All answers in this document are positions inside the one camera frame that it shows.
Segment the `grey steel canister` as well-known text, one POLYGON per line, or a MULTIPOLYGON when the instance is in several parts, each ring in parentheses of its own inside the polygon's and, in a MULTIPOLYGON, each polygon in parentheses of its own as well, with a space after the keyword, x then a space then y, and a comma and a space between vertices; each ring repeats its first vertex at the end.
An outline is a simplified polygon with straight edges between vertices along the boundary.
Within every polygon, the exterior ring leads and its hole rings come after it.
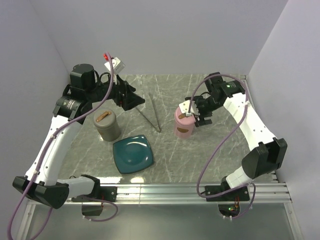
POLYGON ((95 122, 94 123, 98 133, 106 142, 112 142, 119 138, 121 130, 117 121, 112 122, 95 122))

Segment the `pink lid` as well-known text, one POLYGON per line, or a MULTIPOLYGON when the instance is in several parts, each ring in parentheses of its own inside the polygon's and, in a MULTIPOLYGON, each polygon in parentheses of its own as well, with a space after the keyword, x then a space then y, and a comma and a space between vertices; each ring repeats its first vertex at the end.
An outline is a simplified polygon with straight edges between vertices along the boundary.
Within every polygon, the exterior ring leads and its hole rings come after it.
POLYGON ((181 112, 179 107, 175 110, 174 119, 179 125, 182 125, 182 126, 189 126, 196 122, 196 119, 193 115, 186 116, 185 113, 181 112))

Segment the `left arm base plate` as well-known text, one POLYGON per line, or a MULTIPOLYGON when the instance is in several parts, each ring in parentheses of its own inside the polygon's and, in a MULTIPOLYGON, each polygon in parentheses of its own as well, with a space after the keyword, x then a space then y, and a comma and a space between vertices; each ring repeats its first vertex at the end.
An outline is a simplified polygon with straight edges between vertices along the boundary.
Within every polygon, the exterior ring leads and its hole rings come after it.
POLYGON ((72 202, 115 202, 118 188, 116 186, 100 186, 97 193, 91 195, 80 195, 71 198, 72 202))

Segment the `grey steel lid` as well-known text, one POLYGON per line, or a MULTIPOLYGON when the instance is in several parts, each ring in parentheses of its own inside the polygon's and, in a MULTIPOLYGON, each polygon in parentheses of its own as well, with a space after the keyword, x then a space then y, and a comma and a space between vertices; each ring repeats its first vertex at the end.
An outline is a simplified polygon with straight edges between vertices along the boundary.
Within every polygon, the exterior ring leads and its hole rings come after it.
POLYGON ((93 124, 96 128, 106 130, 112 128, 117 123, 117 116, 107 108, 98 109, 93 113, 93 124))

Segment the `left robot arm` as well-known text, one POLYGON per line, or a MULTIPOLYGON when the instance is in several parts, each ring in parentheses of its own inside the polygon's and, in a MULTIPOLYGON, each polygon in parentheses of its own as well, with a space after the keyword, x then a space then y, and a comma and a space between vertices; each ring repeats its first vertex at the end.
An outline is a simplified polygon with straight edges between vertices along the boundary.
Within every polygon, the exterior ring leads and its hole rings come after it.
POLYGON ((91 64, 81 63, 70 72, 70 83, 61 98, 56 101, 46 139, 34 163, 24 176, 15 177, 12 185, 22 195, 53 209, 59 209, 67 199, 84 195, 89 201, 101 196, 100 180, 83 174, 80 177, 61 180, 58 178, 66 153, 83 126, 86 116, 95 112, 93 103, 102 105, 106 100, 131 110, 145 103, 136 89, 119 77, 125 64, 118 58, 107 61, 108 80, 91 64))

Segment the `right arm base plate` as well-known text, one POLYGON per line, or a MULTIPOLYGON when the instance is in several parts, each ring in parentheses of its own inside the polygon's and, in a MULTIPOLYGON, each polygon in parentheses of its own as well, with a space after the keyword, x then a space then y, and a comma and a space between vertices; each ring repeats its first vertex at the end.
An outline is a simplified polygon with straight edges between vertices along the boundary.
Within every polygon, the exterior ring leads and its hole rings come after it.
POLYGON ((214 196, 207 198, 207 202, 235 202, 249 201, 250 195, 247 186, 229 191, 222 185, 206 185, 204 187, 205 196, 214 196))

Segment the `metal food tongs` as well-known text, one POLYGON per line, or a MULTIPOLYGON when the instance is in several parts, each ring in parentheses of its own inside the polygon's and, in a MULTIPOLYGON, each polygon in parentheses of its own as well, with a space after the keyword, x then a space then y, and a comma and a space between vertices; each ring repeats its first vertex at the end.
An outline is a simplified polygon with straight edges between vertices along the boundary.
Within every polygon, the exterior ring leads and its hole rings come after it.
POLYGON ((135 107, 135 110, 144 118, 144 120, 157 132, 162 131, 158 111, 153 95, 149 92, 148 98, 142 107, 135 107))

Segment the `pink canister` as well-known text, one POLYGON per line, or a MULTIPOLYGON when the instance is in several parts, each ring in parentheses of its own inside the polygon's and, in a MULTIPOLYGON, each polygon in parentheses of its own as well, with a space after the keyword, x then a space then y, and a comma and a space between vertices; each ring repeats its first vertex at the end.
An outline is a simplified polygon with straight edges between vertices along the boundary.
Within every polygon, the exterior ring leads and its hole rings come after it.
POLYGON ((176 121, 174 123, 173 133, 178 138, 186 139, 192 135, 194 128, 195 128, 194 121, 186 121, 186 122, 176 121))

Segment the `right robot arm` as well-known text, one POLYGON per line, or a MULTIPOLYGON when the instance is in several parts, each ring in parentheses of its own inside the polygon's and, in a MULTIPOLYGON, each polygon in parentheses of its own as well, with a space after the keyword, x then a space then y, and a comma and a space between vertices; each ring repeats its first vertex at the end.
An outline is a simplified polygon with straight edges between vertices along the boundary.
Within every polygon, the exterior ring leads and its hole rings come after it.
POLYGON ((252 184, 253 180, 278 170, 283 163, 288 144, 284 138, 277 138, 263 123, 249 100, 247 87, 240 79, 229 74, 211 73, 201 84, 205 84, 209 97, 204 99, 193 93, 190 97, 188 112, 197 107, 202 116, 205 113, 224 107, 236 122, 236 126, 224 137, 214 149, 200 172, 196 183, 196 193, 204 199, 222 196, 232 200, 239 189, 252 184), (204 195, 200 192, 200 182, 221 146, 240 129, 247 141, 250 152, 242 159, 241 166, 224 179, 225 183, 219 193, 204 195))

